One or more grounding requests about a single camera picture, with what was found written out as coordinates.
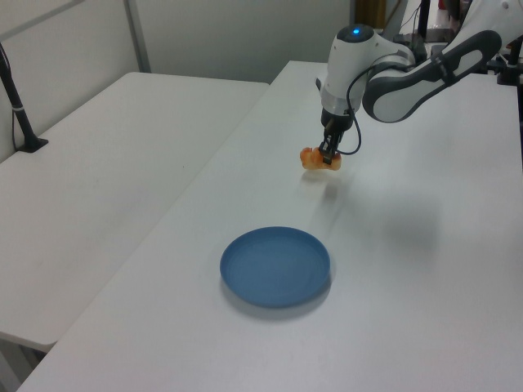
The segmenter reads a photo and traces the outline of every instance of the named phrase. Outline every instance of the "black mount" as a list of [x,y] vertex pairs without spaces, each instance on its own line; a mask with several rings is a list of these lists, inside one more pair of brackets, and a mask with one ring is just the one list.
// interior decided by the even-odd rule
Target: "black mount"
[[33,128],[31,123],[27,118],[25,113],[24,106],[18,91],[16,90],[15,83],[11,75],[11,66],[9,65],[9,60],[7,59],[6,52],[3,50],[2,44],[0,43],[0,78],[2,79],[3,86],[6,89],[7,96],[11,102],[12,109],[15,112],[16,119],[20,124],[20,129],[24,133],[25,143],[18,150],[25,153],[34,153],[41,149],[44,145],[48,143],[45,139],[38,139],[34,135]]

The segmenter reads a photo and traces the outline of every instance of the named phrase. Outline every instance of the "white wall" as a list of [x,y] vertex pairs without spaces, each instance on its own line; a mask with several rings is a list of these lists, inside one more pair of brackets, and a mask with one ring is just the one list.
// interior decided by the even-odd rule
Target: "white wall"
[[289,60],[327,61],[351,0],[130,0],[152,72],[272,82]]
[[75,3],[74,0],[0,0],[0,39]]
[[[80,2],[2,45],[37,135],[138,70],[123,0]],[[0,87],[0,162],[12,152],[11,104]]]

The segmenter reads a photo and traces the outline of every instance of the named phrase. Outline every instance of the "croissant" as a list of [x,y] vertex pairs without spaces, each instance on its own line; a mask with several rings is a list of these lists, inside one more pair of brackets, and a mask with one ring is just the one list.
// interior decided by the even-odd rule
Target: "croissant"
[[302,160],[302,166],[306,170],[318,170],[318,169],[329,169],[339,170],[342,166],[342,156],[340,153],[334,154],[333,161],[330,165],[324,163],[324,157],[320,150],[316,147],[306,147],[300,153],[300,159]]

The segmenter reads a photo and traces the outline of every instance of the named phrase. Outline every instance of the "black stand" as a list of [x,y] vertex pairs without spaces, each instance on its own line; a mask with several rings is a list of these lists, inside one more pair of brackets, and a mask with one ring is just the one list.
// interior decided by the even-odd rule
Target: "black stand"
[[0,78],[6,89],[7,96],[9,96],[11,106],[15,111],[22,133],[24,133],[25,143],[18,150],[26,153],[34,153],[46,145],[48,141],[38,139],[36,135],[34,135],[33,128],[27,118],[24,106],[13,82],[11,66],[9,65],[9,60],[7,59],[6,52],[3,50],[2,44],[0,44]]
[[519,86],[520,76],[523,74],[523,69],[518,64],[522,41],[523,36],[512,42],[508,62],[503,65],[503,70],[498,74],[498,84],[504,86]]

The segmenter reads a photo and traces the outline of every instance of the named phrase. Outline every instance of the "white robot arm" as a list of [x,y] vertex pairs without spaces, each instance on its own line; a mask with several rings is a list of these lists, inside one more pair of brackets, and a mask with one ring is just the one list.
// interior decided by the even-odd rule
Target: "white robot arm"
[[404,120],[522,34],[523,0],[475,0],[456,38],[440,54],[414,68],[407,47],[379,37],[368,26],[342,29],[331,47],[328,73],[316,81],[323,106],[320,152],[324,162],[331,162],[362,103],[378,121]]

